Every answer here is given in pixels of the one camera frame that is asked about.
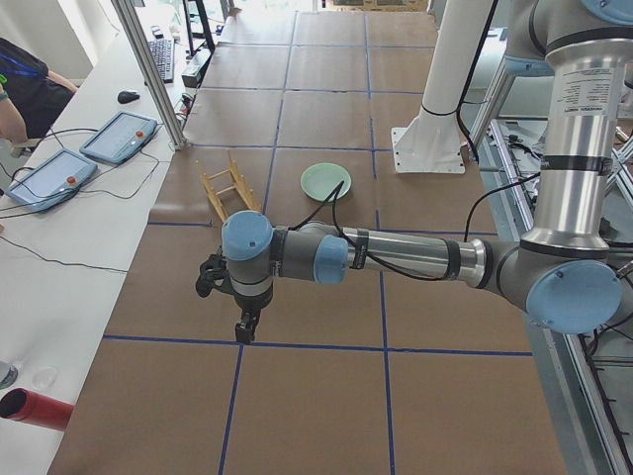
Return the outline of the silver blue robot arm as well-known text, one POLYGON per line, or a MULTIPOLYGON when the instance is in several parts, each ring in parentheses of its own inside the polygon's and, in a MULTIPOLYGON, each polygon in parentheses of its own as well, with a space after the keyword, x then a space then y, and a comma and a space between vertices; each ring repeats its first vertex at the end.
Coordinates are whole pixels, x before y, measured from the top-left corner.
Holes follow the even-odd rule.
POLYGON ((514 1, 504 60, 516 75, 554 78, 531 228, 516 243, 409 237, 307 218, 275 227, 231 215, 202 266, 200 295, 231 294, 235 337, 251 343, 277 277, 337 284, 350 269, 384 268, 420 281, 460 280, 506 299, 558 333, 587 333, 624 302, 599 225, 625 72, 632 60, 628 1, 514 1))

